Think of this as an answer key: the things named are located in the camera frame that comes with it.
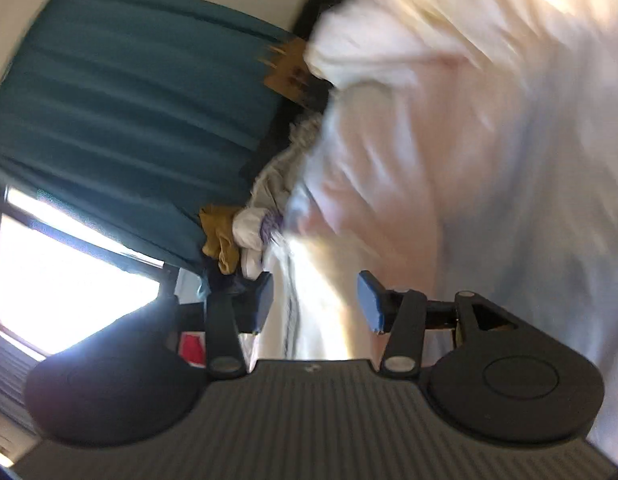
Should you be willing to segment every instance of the mustard yellow cloth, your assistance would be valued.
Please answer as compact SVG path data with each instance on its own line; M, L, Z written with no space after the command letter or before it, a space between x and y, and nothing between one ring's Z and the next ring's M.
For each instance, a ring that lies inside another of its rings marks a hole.
M202 252L218 260L218 268L223 274L233 274L240 261L240 250L233 240L234 215L239 207L208 205L200 210L199 217L206 243Z

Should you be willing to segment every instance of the teal curtain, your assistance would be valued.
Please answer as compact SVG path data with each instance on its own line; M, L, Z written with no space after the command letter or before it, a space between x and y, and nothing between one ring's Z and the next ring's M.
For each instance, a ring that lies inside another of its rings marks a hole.
M200 271L198 209L248 198L284 35L201 0L51 0L0 88L0 179Z

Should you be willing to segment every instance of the silver screw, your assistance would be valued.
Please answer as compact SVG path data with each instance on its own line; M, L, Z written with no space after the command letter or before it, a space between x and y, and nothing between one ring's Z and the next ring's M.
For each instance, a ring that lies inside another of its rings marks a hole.
M210 367L219 374L233 374L240 370L240 361L230 356L216 357Z
M406 355L394 355L384 362L384 367L396 374L405 374L416 367L416 362Z

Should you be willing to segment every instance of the window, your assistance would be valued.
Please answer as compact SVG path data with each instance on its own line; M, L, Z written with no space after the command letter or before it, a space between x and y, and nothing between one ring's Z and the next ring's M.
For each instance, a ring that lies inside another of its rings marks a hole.
M0 186L0 330L42 354L172 294L177 269Z

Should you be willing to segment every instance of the window pane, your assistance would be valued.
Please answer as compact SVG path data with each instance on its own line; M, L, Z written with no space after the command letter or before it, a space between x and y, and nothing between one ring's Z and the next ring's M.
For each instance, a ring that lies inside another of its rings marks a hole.
M159 286L2 217L0 322L47 353L149 303Z
M145 256L144 254L132 251L124 245L107 238L95 229L81 224L76 219L73 219L62 211L57 210L52 205L36 200L35 198L32 198L17 189L9 188L7 200L14 206L31 213L45 224L49 224L51 227L60 229L60 231L73 235L80 240L97 245L103 249L108 249L114 253L131 256L132 258L136 258L137 260L147 262L148 264L155 265L157 267L163 266L163 262L160 260L155 260L154 258Z

